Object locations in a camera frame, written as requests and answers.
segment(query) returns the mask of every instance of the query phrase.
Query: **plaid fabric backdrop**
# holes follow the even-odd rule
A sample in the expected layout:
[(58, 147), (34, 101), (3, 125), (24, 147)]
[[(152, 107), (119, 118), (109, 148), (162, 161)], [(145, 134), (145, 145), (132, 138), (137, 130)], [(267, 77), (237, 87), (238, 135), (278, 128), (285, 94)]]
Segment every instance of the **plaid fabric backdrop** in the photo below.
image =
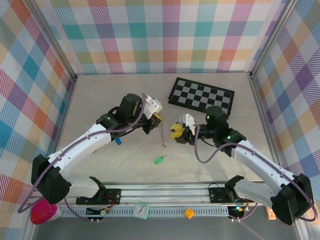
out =
[(255, 81), (283, 166), (310, 178), (319, 205), (320, 0), (298, 2)]
[(287, 0), (37, 0), (79, 74), (247, 71)]
[(34, 156), (53, 151), (72, 83), (23, 0), (0, 1), (0, 240), (16, 240)]

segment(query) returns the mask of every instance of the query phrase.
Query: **purple cable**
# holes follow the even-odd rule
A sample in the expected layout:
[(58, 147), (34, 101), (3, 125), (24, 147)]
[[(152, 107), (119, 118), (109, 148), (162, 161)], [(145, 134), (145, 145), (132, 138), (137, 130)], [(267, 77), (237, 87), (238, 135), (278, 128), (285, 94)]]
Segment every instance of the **purple cable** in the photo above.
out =
[[(142, 115), (144, 114), (144, 109), (145, 109), (145, 106), (146, 106), (146, 98), (147, 96), (142, 93), (142, 107), (141, 107), (141, 111), (138, 115), (138, 117), (136, 118), (136, 120), (130, 125), (130, 126), (127, 126), (125, 128), (122, 128), (122, 129), (117, 129), (117, 130), (103, 130), (103, 131), (97, 131), (97, 132), (94, 132), (94, 133), (91, 133), (88, 135), (88, 138), (90, 137), (93, 137), (95, 135), (99, 135), (99, 134), (108, 134), (108, 133), (122, 133), (122, 132), (125, 132), (129, 129), (132, 129), (141, 119)], [(37, 186), (39, 185), (40, 181), (44, 178), (45, 174), (49, 171), (49, 169), (56, 164), (56, 162), (58, 162), (60, 160), (60, 158), (62, 158), (70, 149), (72, 149), (73, 147), (75, 147), (76, 145), (78, 145), (79, 143), (81, 143), (82, 141), (84, 140), (87, 140), (88, 139), (87, 137), (83, 137), (83, 138), (80, 138), (78, 141), (74, 142), (73, 144), (71, 144), (70, 146), (68, 146), (64, 151), (62, 151), (59, 155), (59, 157), (57, 157), (55, 160), (53, 160), (49, 166), (41, 173), (41, 175), (38, 177), (37, 181), (35, 182), (35, 184), (33, 185), (31, 191), (29, 192), (29, 194), (26, 196), (26, 198), (23, 200), (21, 206), (19, 207), (18, 209), (18, 213), (21, 214), (23, 213), (24, 211), (26, 211), (27, 209), (31, 208), (32, 206), (34, 206), (36, 203), (38, 203), (39, 201), (43, 200), (44, 197), (41, 197), (39, 198), (37, 201), (33, 202), (32, 204), (26, 206), (25, 208), (23, 208), (27, 202), (29, 201), (29, 199), (31, 198), (32, 194), (34, 193), (34, 191), (37, 189)], [(66, 206), (69, 208), (69, 210), (74, 214), (76, 215), (77, 217), (83, 219), (83, 220), (88, 220), (90, 221), (89, 219), (83, 217), (83, 216), (80, 216), (79, 214), (77, 214), (75, 211), (73, 211), (71, 209), (71, 207), (69, 206), (69, 204), (67, 203), (67, 200), (64, 199), (64, 202), (66, 204)]]
[(269, 165), (273, 170), (275, 170), (278, 174), (282, 175), (286, 180), (288, 180), (301, 194), (302, 196), (305, 198), (305, 200), (308, 202), (308, 204), (311, 206), (313, 213), (314, 213), (314, 217), (312, 219), (307, 219), (304, 217), (300, 217), (301, 220), (307, 221), (307, 222), (314, 222), (318, 219), (318, 212), (316, 210), (315, 205), (312, 203), (311, 199), (307, 196), (307, 194), (294, 182), (292, 181), (287, 175), (285, 175), (282, 171), (280, 171), (277, 167), (275, 167), (273, 164), (271, 164), (267, 159), (265, 159), (263, 156), (261, 156), (259, 153), (253, 151), (252, 149), (250, 149), (249, 147), (243, 146), (241, 144), (238, 143), (233, 143), (233, 142), (229, 142), (229, 143), (225, 143), (221, 146), (219, 146), (214, 153), (208, 158), (208, 160), (206, 161), (202, 161), (199, 157), (198, 154), (198, 136), (199, 136), (199, 131), (200, 131), (200, 127), (197, 125), (196, 126), (196, 132), (195, 132), (195, 141), (194, 141), (194, 153), (195, 153), (195, 157), (196, 159), (199, 161), (199, 163), (201, 164), (206, 164), (208, 162), (210, 162), (210, 160), (217, 154), (217, 152), (219, 152), (221, 149), (227, 147), (227, 146), (236, 146), (236, 147), (240, 147), (243, 148), (245, 150), (247, 150), (248, 152), (250, 152), (253, 155), (256, 155), (258, 158), (260, 158), (264, 163), (266, 163), (267, 165)]

